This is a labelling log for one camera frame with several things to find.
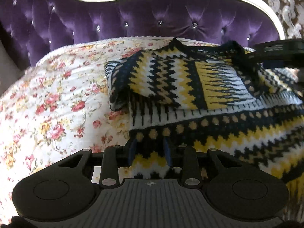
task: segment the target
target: ribbed black surface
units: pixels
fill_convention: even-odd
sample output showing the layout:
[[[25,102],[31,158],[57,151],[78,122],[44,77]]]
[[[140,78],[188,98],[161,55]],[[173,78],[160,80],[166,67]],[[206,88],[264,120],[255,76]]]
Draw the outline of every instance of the ribbed black surface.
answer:
[[[75,218],[30,222],[39,228],[272,228],[282,221],[274,218],[257,224],[227,218],[215,211],[199,190],[183,188],[175,179],[126,179],[119,188],[103,190],[96,202]]]

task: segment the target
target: logo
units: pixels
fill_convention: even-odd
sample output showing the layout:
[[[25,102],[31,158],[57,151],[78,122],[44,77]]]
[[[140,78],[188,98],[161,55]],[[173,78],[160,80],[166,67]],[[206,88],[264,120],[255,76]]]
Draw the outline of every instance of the logo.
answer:
[[[152,181],[150,181],[150,182],[147,183],[147,185],[149,185],[150,187],[153,186],[154,184],[155,184],[155,183],[152,182]]]

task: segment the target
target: black plastic robot arm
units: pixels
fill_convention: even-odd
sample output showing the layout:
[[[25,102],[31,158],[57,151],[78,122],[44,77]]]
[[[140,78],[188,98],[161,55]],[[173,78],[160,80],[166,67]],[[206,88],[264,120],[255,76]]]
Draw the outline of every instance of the black plastic robot arm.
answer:
[[[167,163],[179,179],[124,179],[118,168],[132,164],[136,140],[104,153],[81,150],[20,181],[13,203],[22,218],[9,228],[61,227],[280,227],[288,190],[279,179],[220,150],[207,153],[163,141]],[[99,184],[91,182],[101,166]],[[208,183],[203,182],[205,167]]]
[[[261,63],[265,69],[304,67],[304,39],[285,39],[256,44],[246,54],[248,64]]]

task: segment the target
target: black handle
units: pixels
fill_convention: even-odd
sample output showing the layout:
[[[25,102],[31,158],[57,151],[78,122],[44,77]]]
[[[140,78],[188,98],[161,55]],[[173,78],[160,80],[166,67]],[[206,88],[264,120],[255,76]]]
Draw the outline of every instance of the black handle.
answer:
[[[99,185],[102,188],[115,188],[119,186],[118,166],[114,146],[107,147],[103,153]]]
[[[196,150],[191,146],[184,148],[181,181],[187,188],[199,188],[203,183]]]

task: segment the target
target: round pad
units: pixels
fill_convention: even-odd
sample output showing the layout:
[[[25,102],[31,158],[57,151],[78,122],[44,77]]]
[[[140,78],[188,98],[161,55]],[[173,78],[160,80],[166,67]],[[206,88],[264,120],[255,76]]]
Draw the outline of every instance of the round pad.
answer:
[[[69,191],[69,185],[59,180],[47,180],[38,183],[34,188],[34,194],[42,200],[56,200],[65,196]]]
[[[219,212],[248,221],[273,218],[288,200],[283,182],[253,167],[223,170],[211,180],[206,195]]]
[[[37,221],[59,221],[75,216],[95,197],[89,179],[75,168],[41,170],[20,181],[12,199],[20,216]]]
[[[268,190],[264,183],[261,183],[256,180],[240,180],[233,184],[233,192],[247,200],[257,200],[263,198]]]

